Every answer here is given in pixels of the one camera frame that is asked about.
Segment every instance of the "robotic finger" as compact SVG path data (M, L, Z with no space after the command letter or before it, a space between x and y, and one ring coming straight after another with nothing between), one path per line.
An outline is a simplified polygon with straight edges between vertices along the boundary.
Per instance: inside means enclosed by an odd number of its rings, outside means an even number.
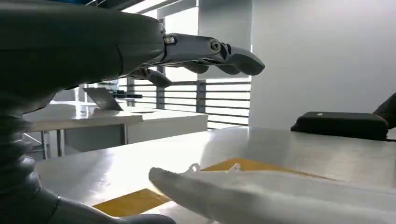
M208 70L208 66L214 65L230 75L242 72L250 76L260 74L265 68L261 60L251 52L211 37L174 33L164 37L164 44L163 58L141 67L185 67L201 74Z

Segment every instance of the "white desk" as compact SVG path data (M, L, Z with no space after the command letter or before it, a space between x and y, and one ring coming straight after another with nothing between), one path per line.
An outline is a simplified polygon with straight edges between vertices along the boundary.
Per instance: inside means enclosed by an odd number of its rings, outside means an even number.
M124 125L124 129L121 131L122 144L120 145L207 130L208 116L206 114L126 107L123 105L122 108L124 111L121 112L103 111L98 110L94 103L61 101L51 102L46 108L26 114L24 117L32 121L30 132L42 133L44 151L46 152L46 154L43 155L44 158L65 155L64 129L69 128L121 124ZM105 132L114 131L114 127L112 129L111 127L104 128L106 129L104 130ZM84 148L88 151L100 148L94 146L92 144L93 141L97 142L96 140L98 140L98 138L107 137L96 136L89 133L87 129L68 130L68 136L69 132L71 132L73 136L81 135L81 137L78 138L79 142L87 142L87 144L81 143L76 145L75 149ZM97 142L95 145L102 146L102 143Z
M41 110L25 114L24 118L31 121L28 132L41 132L45 159L65 155L64 129L124 125L124 144L127 144L127 126L142 122L142 116L137 113L104 111L76 104L50 104ZM57 147L50 147L49 131L56 131Z

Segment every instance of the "gray robotic hand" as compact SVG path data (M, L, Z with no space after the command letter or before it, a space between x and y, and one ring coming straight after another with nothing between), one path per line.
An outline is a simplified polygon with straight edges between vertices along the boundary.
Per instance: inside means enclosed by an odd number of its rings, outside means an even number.
M170 84L153 66L196 73L214 65L257 75L264 65L246 50L211 37L165 34L150 17L44 0L0 0L0 224L174 224L168 217L110 217L43 188L22 118L79 84L119 77Z
M214 38L186 34L168 34L163 37L163 57L139 66L129 76L134 79L146 79L155 86L168 87L171 81L162 73L147 67L169 66L184 67L192 72L202 74L209 66L218 67L223 72L236 75L258 75L264 64L251 52L232 47Z

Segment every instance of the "black pouch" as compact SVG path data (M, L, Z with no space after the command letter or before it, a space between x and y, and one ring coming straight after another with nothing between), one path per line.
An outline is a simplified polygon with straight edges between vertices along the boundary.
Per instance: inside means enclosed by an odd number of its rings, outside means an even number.
M370 113L308 112L291 130L370 140L386 140L388 134L386 122Z

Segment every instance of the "robotic hand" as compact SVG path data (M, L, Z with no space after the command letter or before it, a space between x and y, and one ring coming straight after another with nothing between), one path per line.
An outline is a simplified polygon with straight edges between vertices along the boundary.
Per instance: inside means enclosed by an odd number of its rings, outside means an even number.
M250 52L210 37L166 35L150 17L43 0L0 0L0 223L174 224L168 217L110 217L40 185L31 146L20 139L22 114L45 107L61 90L119 77L167 86L164 65L197 73L215 65L229 74L257 75Z
M155 86L166 88L171 81L162 73L147 69L153 66L184 67L201 74L214 65L223 72L236 75L258 75L264 64L247 50L231 47L226 43L204 36L186 34L168 34L164 36L164 57L159 62L147 62L139 66L129 76L135 79L147 79Z

